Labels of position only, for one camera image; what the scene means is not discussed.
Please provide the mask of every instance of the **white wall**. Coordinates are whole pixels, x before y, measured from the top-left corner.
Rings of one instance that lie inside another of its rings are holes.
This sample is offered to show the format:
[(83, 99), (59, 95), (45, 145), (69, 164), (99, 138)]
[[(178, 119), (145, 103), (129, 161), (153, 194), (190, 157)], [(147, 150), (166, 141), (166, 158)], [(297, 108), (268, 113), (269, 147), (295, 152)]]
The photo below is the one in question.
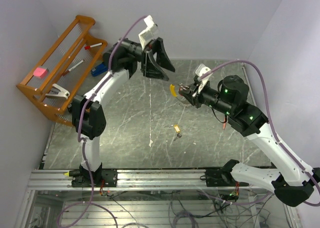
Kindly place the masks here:
[[(265, 78), (271, 115), (279, 135), (313, 167), (320, 166), (320, 2), (283, 0), (250, 61)], [(260, 107), (259, 78), (247, 68)], [(314, 194), (314, 203), (319, 201)], [(319, 207), (299, 206), (305, 228), (319, 227)]]
[(49, 122), (16, 84), (57, 39), (39, 0), (0, 0), (0, 227), (14, 226)]
[[(62, 32), (75, 15), (96, 19), (95, 35), (115, 43), (143, 15), (152, 15), (171, 58), (247, 59), (281, 0), (41, 0)], [(144, 27), (131, 32), (137, 34)]]

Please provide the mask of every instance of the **marble table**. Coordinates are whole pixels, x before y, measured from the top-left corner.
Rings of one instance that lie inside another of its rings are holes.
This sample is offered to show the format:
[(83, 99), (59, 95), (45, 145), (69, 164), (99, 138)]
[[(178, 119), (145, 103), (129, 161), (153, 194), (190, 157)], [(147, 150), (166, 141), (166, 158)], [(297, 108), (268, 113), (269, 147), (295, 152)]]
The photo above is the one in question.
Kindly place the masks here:
[[(223, 166), (236, 159), (251, 166), (269, 166), (269, 159), (249, 140), (227, 124), (225, 130), (209, 107), (185, 107), (174, 98), (169, 85), (190, 84), (199, 64), (213, 68), (219, 60), (173, 60), (176, 72), (167, 71), (170, 81), (148, 79), (137, 71), (104, 108), (107, 126), (100, 137), (100, 157), (104, 168), (203, 168)], [(218, 70), (210, 78), (211, 87), (228, 75), (246, 81), (240, 64)], [(79, 94), (91, 89), (104, 74), (88, 76)], [(248, 102), (252, 103), (251, 94)], [(223, 114), (217, 112), (218, 118)], [(182, 137), (174, 141), (173, 125)], [(75, 128), (55, 124), (44, 169), (77, 169), (81, 147)]]

